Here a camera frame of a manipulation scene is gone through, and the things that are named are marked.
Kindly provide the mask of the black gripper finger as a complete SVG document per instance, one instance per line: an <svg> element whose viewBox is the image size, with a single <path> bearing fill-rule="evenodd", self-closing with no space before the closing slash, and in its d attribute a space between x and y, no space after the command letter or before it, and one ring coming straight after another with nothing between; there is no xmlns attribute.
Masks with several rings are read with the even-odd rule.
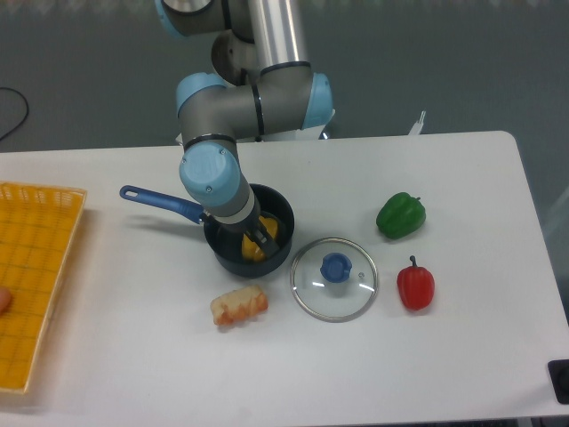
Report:
<svg viewBox="0 0 569 427"><path fill-rule="evenodd" d="M259 228L248 232L248 258L270 259L279 250L276 239L279 234L277 224L260 224Z"/></svg>

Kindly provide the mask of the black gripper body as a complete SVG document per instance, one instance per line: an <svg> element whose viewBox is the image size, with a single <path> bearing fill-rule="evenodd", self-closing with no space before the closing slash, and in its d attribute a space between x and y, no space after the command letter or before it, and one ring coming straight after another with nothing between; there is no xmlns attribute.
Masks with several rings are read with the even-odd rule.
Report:
<svg viewBox="0 0 569 427"><path fill-rule="evenodd" d="M247 230L255 230L260 217L260 209L253 208L250 212L239 212L231 216L219 216L204 210L204 231L210 238L224 234L245 234Z"/></svg>

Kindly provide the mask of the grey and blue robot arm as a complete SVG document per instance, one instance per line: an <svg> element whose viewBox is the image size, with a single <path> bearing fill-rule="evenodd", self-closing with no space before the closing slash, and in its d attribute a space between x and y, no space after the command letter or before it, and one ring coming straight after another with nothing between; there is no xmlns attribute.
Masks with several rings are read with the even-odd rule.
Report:
<svg viewBox="0 0 569 427"><path fill-rule="evenodd" d="M157 1L163 25L179 36L232 33L256 54L257 77L229 86L220 73L185 77L176 89L184 154L180 179L223 228L245 234L267 256L279 246L236 149L243 138L319 128L333 117L328 78L313 72L297 1Z"/></svg>

